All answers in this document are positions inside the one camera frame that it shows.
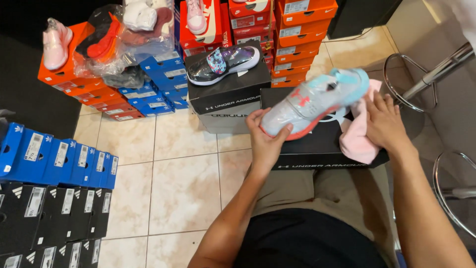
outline hand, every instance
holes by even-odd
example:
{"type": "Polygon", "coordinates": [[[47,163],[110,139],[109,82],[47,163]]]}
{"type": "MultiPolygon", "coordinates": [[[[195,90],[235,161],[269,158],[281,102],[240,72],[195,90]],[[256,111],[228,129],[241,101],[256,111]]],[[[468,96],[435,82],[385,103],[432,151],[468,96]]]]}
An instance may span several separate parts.
{"type": "Polygon", "coordinates": [[[256,110],[248,115],[245,120],[251,133],[251,150],[253,153],[251,172],[255,172],[264,178],[268,176],[271,168],[276,164],[281,147],[293,130],[293,124],[287,124],[279,131],[275,138],[264,134],[259,128],[259,124],[269,110],[271,108],[256,110]]]}
{"type": "Polygon", "coordinates": [[[396,154],[401,150],[414,148],[407,136],[400,116],[400,108],[393,105],[393,99],[385,94],[385,100],[378,92],[374,101],[366,97],[367,137],[376,145],[396,154]]]}

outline black shirt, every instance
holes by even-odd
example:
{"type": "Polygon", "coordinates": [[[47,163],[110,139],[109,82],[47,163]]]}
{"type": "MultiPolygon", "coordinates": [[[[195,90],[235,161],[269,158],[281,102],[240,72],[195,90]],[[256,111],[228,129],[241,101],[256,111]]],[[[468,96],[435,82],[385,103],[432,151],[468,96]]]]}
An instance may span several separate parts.
{"type": "Polygon", "coordinates": [[[353,227],[311,209],[252,217],[233,267],[387,268],[375,245],[353,227]]]}

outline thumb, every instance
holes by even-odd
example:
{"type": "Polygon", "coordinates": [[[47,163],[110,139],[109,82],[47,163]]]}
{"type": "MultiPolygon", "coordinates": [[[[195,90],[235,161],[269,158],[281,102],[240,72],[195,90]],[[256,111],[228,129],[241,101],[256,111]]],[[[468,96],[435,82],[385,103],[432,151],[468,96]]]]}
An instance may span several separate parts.
{"type": "Polygon", "coordinates": [[[289,136],[289,134],[291,134],[291,131],[293,131],[293,127],[294,126],[291,123],[285,125],[283,128],[281,128],[281,130],[274,139],[280,143],[283,143],[289,136]]]}

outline pink sneaker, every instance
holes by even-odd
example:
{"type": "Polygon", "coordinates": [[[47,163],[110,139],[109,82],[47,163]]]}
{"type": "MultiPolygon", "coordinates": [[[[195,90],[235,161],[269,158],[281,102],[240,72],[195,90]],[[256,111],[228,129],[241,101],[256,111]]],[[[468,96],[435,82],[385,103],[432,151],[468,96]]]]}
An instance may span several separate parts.
{"type": "Polygon", "coordinates": [[[73,31],[54,18],[48,19],[48,28],[43,32],[43,64],[48,70],[56,70],[68,59],[68,45],[73,31]]]}
{"type": "Polygon", "coordinates": [[[187,1],[187,26],[191,33],[202,34],[207,29],[207,22],[203,16],[203,0],[187,1]]]}

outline person's left hand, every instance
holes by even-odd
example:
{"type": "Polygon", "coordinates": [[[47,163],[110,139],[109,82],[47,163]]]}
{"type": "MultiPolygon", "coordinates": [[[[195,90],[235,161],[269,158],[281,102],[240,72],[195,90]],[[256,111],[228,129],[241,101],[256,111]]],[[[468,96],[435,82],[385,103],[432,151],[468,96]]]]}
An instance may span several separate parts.
{"type": "Polygon", "coordinates": [[[251,150],[253,153],[251,171],[264,176],[264,178],[268,176],[271,168],[276,164],[281,147],[293,130],[293,124],[287,124],[274,138],[264,134],[259,128],[259,124],[269,110],[271,108],[256,110],[248,115],[245,120],[251,133],[251,150]]]}

